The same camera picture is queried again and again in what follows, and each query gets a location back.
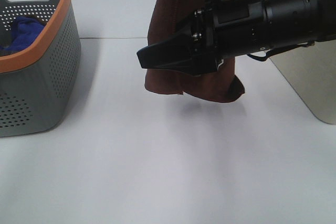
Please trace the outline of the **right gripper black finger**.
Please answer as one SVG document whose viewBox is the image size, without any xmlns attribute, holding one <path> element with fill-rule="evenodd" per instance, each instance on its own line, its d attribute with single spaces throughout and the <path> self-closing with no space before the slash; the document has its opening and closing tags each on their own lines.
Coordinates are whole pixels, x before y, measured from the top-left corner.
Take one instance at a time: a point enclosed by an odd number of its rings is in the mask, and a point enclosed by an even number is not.
<svg viewBox="0 0 336 224">
<path fill-rule="evenodd" d="M 169 38 L 141 48 L 136 55 L 143 69 L 172 70 L 199 75 L 195 61 L 195 45 L 199 41 L 200 32 L 185 26 Z"/>
</svg>

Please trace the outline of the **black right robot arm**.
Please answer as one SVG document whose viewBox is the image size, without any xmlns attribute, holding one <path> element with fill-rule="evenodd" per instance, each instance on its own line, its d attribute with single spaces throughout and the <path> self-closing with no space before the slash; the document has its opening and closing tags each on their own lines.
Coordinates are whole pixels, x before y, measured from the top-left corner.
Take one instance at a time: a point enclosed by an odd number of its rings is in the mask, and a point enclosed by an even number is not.
<svg viewBox="0 0 336 224">
<path fill-rule="evenodd" d="M 335 0 L 207 0 L 170 38 L 137 56 L 144 69 L 199 76 L 236 56 L 271 57 L 334 39 Z"/>
</svg>

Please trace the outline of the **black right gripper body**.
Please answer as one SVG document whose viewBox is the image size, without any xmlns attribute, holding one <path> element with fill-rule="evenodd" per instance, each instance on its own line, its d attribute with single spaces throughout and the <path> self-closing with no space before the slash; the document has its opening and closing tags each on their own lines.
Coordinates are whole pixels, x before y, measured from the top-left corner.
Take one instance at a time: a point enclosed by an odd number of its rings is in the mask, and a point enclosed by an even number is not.
<svg viewBox="0 0 336 224">
<path fill-rule="evenodd" d="M 262 0 L 209 0 L 189 17 L 189 74 L 216 72 L 226 59 L 265 49 Z"/>
</svg>

